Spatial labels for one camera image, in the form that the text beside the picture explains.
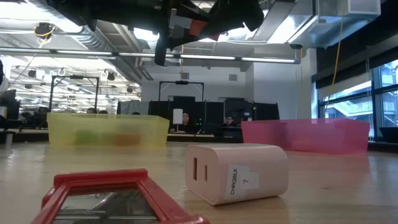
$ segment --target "red frame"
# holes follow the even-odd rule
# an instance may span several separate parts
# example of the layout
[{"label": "red frame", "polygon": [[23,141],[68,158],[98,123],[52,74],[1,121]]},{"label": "red frame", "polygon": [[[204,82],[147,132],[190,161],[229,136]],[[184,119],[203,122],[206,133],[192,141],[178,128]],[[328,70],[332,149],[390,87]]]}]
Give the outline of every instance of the red frame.
[{"label": "red frame", "polygon": [[121,186],[135,184],[147,200],[159,223],[210,224],[200,216],[187,214],[164,192],[144,169],[60,174],[54,177],[53,187],[44,196],[42,209],[31,224],[52,224],[71,189],[96,186]]}]

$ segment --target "glass window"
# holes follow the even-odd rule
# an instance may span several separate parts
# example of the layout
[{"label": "glass window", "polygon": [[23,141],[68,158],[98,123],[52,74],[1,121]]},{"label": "glass window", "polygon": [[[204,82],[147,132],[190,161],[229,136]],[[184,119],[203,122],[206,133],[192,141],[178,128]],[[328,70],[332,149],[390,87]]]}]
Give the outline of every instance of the glass window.
[{"label": "glass window", "polygon": [[[333,95],[330,95],[330,99],[334,100],[334,99],[345,97],[345,96],[351,96],[351,95],[354,95],[357,93],[371,91],[371,89],[372,89],[372,81],[368,81],[368,82],[353,86],[351,88],[348,88],[346,90],[340,91]],[[328,100],[328,97],[323,98],[323,101],[327,101],[327,100]]]},{"label": "glass window", "polygon": [[383,108],[383,127],[397,127],[398,126],[398,91],[391,91],[382,95]]},{"label": "glass window", "polygon": [[358,121],[367,121],[371,125],[369,136],[374,136],[373,104],[370,96],[329,104],[325,117],[349,118]]},{"label": "glass window", "polygon": [[381,87],[398,84],[398,60],[380,66]]}]

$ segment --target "woman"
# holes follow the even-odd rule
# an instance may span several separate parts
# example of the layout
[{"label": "woman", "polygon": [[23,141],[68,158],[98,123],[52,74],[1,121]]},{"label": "woman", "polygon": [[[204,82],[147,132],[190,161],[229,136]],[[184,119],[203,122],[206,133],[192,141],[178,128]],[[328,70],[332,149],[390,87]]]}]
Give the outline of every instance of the woman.
[{"label": "woman", "polygon": [[177,130],[177,125],[174,125],[174,128],[170,130],[171,133],[193,133],[194,132],[194,125],[193,121],[189,119],[189,114],[184,113],[182,115],[182,124],[178,125],[178,130]]}]

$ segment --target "charger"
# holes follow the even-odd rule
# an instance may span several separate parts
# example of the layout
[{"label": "charger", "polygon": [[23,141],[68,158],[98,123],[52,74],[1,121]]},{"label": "charger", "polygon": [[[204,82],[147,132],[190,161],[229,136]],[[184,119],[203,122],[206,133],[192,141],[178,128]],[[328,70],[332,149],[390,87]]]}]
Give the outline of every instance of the charger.
[{"label": "charger", "polygon": [[189,145],[188,189],[210,205],[282,195],[289,182],[286,153],[264,144]]}]

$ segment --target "plastic bin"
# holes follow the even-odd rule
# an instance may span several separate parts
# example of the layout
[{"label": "plastic bin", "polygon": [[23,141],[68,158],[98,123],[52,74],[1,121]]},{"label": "plastic bin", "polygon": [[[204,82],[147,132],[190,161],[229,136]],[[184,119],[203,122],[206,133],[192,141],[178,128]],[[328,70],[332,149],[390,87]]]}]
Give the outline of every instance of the plastic bin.
[{"label": "plastic bin", "polygon": [[51,144],[159,146],[166,143],[169,120],[126,114],[49,113]]},{"label": "plastic bin", "polygon": [[366,152],[369,129],[368,122],[344,118],[242,122],[245,143],[328,154]]}]

